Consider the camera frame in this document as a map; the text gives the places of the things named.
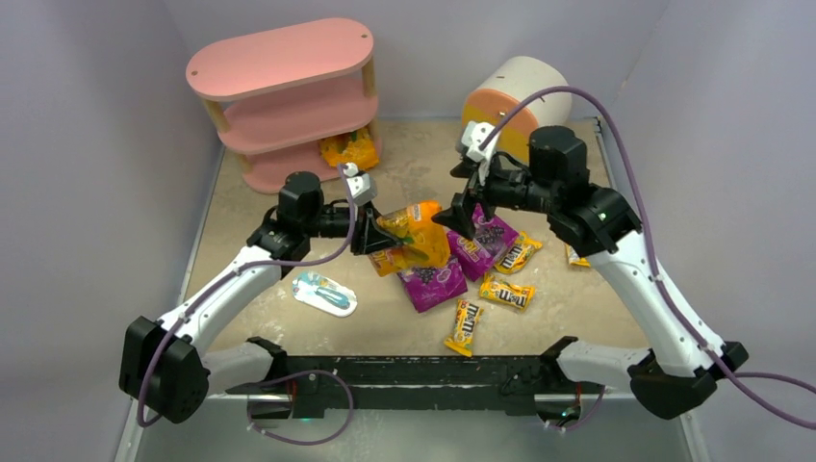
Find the purple grape candy bag right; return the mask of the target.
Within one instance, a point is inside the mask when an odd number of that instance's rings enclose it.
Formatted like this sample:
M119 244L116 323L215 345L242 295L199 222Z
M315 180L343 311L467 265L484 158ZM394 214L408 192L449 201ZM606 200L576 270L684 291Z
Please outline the purple grape candy bag right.
M476 208L472 220L475 234L468 240L453 230L446 232L451 255L457 259L470 281L485 275L513 246L519 232L499 216L486 219Z

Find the orange gummy candy bag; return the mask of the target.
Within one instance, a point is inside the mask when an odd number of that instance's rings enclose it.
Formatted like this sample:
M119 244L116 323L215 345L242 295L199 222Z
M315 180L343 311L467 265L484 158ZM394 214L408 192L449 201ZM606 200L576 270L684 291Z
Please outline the orange gummy candy bag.
M369 255L378 276L411 268L441 268L450 257L446 229L433 221L442 211L437 200L424 200L376 219L376 223L397 238L399 246Z
M376 167L380 161L375 142L367 127L320 140L319 154L331 167L353 163L359 169L369 170Z

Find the purple grape candy bag left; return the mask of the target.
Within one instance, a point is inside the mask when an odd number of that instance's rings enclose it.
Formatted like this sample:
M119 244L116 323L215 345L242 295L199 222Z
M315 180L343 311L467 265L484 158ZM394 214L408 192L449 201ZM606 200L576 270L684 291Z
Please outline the purple grape candy bag left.
M465 273L454 256L443 267L406 269L400 271L397 278L418 313L427 312L468 290Z

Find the yellow M&M bag middle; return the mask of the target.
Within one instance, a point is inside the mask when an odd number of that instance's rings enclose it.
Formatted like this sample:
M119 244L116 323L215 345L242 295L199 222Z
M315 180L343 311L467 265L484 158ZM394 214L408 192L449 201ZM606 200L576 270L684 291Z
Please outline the yellow M&M bag middle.
M521 286L498 278L492 273L486 274L478 289L478 295L492 302L513 307L519 312L525 311L537 290L533 286Z

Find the yellow M&M bag bottom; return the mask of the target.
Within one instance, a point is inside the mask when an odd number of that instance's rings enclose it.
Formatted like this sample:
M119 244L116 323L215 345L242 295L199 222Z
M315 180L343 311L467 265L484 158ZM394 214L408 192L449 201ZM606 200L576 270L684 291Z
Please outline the yellow M&M bag bottom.
M444 339L443 345L460 355L472 357L473 335L482 314L482 307L468 300L458 299L453 329Z

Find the round pastel drawer cabinet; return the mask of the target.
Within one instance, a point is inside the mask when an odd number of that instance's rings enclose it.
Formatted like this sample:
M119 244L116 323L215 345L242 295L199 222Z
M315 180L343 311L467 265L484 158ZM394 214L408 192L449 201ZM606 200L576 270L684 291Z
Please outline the round pastel drawer cabinet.
M475 121L496 125L529 95L567 84L566 78L549 64L526 56L510 58L467 96L461 124ZM534 100L501 129L497 149L526 164L528 137L532 131L543 126L565 124L572 107L572 96L567 92Z

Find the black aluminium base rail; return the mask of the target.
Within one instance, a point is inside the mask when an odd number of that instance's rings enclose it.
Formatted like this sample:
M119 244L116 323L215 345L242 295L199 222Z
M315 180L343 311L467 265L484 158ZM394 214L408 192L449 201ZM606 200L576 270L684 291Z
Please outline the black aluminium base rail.
M290 356L277 346L244 345L200 357L165 352L153 371L148 359L125 360L119 386L157 415L179 424L208 396L280 393L293 417L320 418L329 409L497 410L538 413L536 397L596 391L598 378L570 378L559 355L540 356Z

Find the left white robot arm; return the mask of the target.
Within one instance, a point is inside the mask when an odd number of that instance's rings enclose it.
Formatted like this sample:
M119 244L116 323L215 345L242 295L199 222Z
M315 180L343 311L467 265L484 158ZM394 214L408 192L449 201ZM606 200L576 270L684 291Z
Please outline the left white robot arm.
M376 220L373 178L354 164L338 168L345 196L325 202L311 171L290 174L277 203L264 214L245 246L218 276L155 320L139 317L126 329L119 389L137 403L137 422L187 420L203 400L247 384L284 380L286 352L260 337L221 352L210 347L250 302L295 268L322 265L345 250L368 255L400 245ZM313 238L341 239L333 253L314 262Z

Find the purple grape candy bag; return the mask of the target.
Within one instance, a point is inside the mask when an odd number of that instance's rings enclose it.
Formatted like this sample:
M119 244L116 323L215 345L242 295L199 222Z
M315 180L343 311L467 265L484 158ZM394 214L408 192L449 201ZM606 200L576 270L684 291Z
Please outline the purple grape candy bag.
M443 267L406 269L400 271L397 278L418 313L427 312L468 290L465 273L454 256Z
M499 216L486 219L476 208L472 220L475 234L468 240L453 230L446 232L451 255L457 259L470 281L485 275L513 246L519 232Z

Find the small yellow candy packet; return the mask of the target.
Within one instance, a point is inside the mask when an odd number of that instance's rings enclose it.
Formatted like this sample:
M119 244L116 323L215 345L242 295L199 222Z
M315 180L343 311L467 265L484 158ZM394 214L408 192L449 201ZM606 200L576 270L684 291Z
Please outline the small yellow candy packet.
M577 252L568 244L565 245L565 253L567 258L567 263L573 267L580 267L580 268L589 268L591 264L589 261L584 258L580 257Z

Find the blue toy blister pack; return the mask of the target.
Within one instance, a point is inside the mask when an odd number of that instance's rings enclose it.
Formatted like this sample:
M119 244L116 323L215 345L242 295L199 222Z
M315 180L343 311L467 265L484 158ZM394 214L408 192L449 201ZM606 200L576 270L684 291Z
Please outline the blue toy blister pack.
M350 316L358 306L351 289L311 270L293 280L292 292L297 301L338 318Z

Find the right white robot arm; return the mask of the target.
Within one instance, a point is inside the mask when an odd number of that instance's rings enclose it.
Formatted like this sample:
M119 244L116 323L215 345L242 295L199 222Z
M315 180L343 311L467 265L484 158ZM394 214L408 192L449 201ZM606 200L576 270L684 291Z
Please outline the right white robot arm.
M720 379L747 361L746 349L714 333L660 273L645 226L619 192L591 181L586 144L572 129L534 130L526 164L498 151L497 136L487 122L465 126L451 175L466 186L434 221L472 239L476 210L545 215L550 231L612 287L649 343L625 349L565 337L542 355L545 379L629 392L664 420L702 405Z

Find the yellow m&m bag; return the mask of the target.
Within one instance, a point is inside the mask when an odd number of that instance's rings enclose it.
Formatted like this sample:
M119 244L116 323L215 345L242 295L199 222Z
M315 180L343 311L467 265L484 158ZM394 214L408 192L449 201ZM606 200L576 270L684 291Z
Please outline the yellow m&m bag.
M525 311L537 290L533 286L521 286L498 278L492 273L486 274L478 289L478 295L492 302L513 307L519 312Z
M444 339L443 345L460 355L472 357L473 335L482 314L482 307L468 300L458 299L453 329Z
M519 272L543 246L543 242L522 231L507 252L494 264L494 269L502 274Z

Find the yellow M&M bag top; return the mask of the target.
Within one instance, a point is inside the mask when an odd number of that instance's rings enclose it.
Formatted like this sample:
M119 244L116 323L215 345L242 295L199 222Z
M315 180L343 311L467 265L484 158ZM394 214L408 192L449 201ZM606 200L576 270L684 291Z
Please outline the yellow M&M bag top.
M507 252L494 264L494 269L502 274L519 272L543 246L543 242L522 231Z

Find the pink three-tier shelf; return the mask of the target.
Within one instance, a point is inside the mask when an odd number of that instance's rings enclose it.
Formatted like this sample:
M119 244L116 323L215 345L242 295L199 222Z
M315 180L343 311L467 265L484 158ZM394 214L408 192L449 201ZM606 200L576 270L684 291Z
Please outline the pink three-tier shelf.
M352 147L382 153L373 54L366 25L332 17L209 44L186 77L247 186L277 193L296 171L336 177Z

